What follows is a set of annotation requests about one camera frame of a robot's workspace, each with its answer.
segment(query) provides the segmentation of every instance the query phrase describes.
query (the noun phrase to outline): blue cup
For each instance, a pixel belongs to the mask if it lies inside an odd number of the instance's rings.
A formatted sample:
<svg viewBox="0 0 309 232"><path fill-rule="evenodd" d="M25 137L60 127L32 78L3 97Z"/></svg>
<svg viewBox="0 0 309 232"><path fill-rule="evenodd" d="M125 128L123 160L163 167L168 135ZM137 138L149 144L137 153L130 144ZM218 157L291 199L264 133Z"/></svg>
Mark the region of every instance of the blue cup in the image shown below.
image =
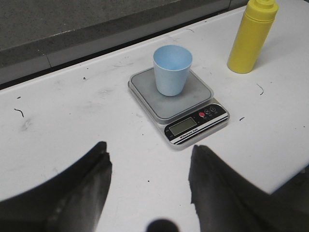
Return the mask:
<svg viewBox="0 0 309 232"><path fill-rule="evenodd" d="M183 90L190 72L192 54L177 45L166 45L154 52L155 84L165 96L175 96Z"/></svg>

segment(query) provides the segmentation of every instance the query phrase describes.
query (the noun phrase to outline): white table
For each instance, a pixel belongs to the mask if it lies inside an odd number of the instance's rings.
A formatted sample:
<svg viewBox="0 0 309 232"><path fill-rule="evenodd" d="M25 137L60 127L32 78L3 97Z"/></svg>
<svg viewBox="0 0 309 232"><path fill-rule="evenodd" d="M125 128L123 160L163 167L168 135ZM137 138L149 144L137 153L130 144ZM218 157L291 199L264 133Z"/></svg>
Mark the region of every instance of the white table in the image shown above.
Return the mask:
<svg viewBox="0 0 309 232"><path fill-rule="evenodd" d="M1 90L0 200L39 185L106 141L113 173L98 232L142 232L156 218L171 219L182 232L199 231L188 182L192 147L172 150L127 88L166 44L192 52L192 70L231 114L227 127L198 144L260 189L275 191L309 162L309 4L278 4L248 74L226 66L239 8Z"/></svg>

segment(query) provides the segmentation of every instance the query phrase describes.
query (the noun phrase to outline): yellow squeeze bottle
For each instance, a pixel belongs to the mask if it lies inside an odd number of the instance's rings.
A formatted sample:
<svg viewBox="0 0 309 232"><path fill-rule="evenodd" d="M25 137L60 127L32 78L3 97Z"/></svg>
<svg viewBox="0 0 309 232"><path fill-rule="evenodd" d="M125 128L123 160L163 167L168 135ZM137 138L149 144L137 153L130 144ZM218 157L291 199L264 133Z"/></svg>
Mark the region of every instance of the yellow squeeze bottle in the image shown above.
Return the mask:
<svg viewBox="0 0 309 232"><path fill-rule="evenodd" d="M236 73L249 73L260 53L278 11L275 0L249 0L227 66Z"/></svg>

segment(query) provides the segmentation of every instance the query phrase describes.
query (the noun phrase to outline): scale buttons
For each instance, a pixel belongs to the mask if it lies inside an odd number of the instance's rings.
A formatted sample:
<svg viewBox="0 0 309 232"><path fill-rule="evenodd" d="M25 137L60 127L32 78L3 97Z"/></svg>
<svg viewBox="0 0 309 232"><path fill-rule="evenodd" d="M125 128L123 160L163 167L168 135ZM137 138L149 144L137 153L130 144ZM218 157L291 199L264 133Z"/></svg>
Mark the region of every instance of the scale buttons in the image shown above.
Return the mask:
<svg viewBox="0 0 309 232"><path fill-rule="evenodd" d="M200 117L205 117L205 113L204 113L204 112L199 112L199 113L198 113L198 116L200 116Z"/></svg>

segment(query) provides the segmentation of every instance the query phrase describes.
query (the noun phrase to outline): kitchen scale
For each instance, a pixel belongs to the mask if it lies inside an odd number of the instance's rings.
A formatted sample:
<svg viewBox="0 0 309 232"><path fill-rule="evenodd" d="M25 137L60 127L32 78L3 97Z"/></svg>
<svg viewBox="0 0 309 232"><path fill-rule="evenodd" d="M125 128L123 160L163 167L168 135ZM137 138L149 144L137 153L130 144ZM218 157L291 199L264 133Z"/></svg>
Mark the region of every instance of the kitchen scale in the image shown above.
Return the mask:
<svg viewBox="0 0 309 232"><path fill-rule="evenodd" d="M195 73L190 71L182 92L172 97L158 92L154 74L153 68L134 74L128 86L173 148L188 147L226 126L228 111Z"/></svg>

